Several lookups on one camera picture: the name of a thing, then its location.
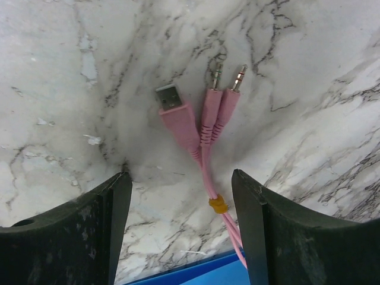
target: gray marble veining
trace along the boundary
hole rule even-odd
[[[201,175],[157,115],[176,83],[197,116],[248,64],[213,151],[233,212],[241,168],[316,211],[380,212],[380,18],[375,0],[28,0],[0,4],[0,225],[75,198],[128,167],[116,284],[231,249]]]

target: pink cable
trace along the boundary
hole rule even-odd
[[[210,150],[211,150],[210,146],[202,148],[202,155],[201,155],[201,157],[202,157],[202,162],[201,162],[202,168],[201,168],[201,170],[202,170],[202,175],[204,178],[204,184],[205,184],[206,190],[210,196],[210,199],[216,199],[217,193],[214,189],[214,185],[212,183],[212,180],[210,178],[210,173],[208,171],[208,162],[210,159],[210,152],[211,152]],[[245,258],[243,257],[243,255],[240,251],[240,248],[239,248],[239,246],[241,246],[241,247],[243,246],[242,239],[240,236],[240,231],[239,231],[237,225],[235,224],[235,222],[233,221],[233,219],[229,213],[224,213],[221,216],[222,216],[224,223],[226,224],[226,229],[227,229],[228,234],[230,236],[230,239],[231,239],[233,248],[236,252],[236,255],[237,255],[237,257],[239,257],[243,266],[245,268],[247,268]]]
[[[223,93],[216,89],[216,83],[220,76],[220,67],[218,67],[213,89],[207,90],[202,113],[202,128],[200,134],[198,133],[195,124],[194,111],[192,110],[191,105],[182,101],[180,96],[178,96],[176,87],[169,85],[165,88],[163,87],[156,90],[159,94],[159,99],[163,104],[163,108],[159,111],[159,114],[166,127],[173,133],[178,144],[186,149],[192,158],[198,163],[199,168],[202,171],[205,188],[211,200],[216,200],[219,197],[214,188],[210,171],[208,169],[211,145],[219,138],[224,126],[232,116],[236,103],[239,100],[240,93],[238,88],[245,70],[246,65],[243,66],[241,72],[237,76],[233,88],[231,90],[226,90]],[[245,258],[239,248],[240,246],[242,247],[239,228],[228,212],[221,214],[221,217],[226,224],[226,229],[230,236],[233,248],[246,268],[247,264]]]

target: pink wire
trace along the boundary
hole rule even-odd
[[[214,189],[213,182],[211,180],[211,175],[208,170],[208,162],[210,160],[210,147],[203,147],[202,148],[202,154],[201,159],[197,160],[198,165],[200,166],[202,170],[202,176],[204,185],[206,187],[208,196],[210,199],[216,199],[217,192]],[[224,213],[221,215],[224,223],[226,224],[226,229],[228,231],[228,234],[230,236],[233,248],[236,252],[237,257],[239,257],[241,263],[245,268],[247,268],[247,264],[245,261],[244,256],[242,255],[239,246],[243,247],[242,238],[240,236],[239,228],[237,227],[235,221],[232,219],[231,215],[229,213]]]

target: blue plastic object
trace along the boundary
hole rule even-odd
[[[237,260],[238,256],[236,254],[228,254],[211,261],[197,264],[188,268],[171,271],[169,273],[163,273],[155,277],[149,277],[140,281],[129,283],[128,285],[180,285],[186,281],[192,280],[198,276],[206,274]]]
[[[243,264],[237,260],[233,263],[212,270],[209,273],[195,277],[184,282],[182,285],[250,285],[248,271]]]

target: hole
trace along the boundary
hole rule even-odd
[[[28,224],[33,224],[34,221],[32,219],[27,218],[26,220],[22,220],[14,224],[12,227],[21,227],[21,226],[26,226]]]

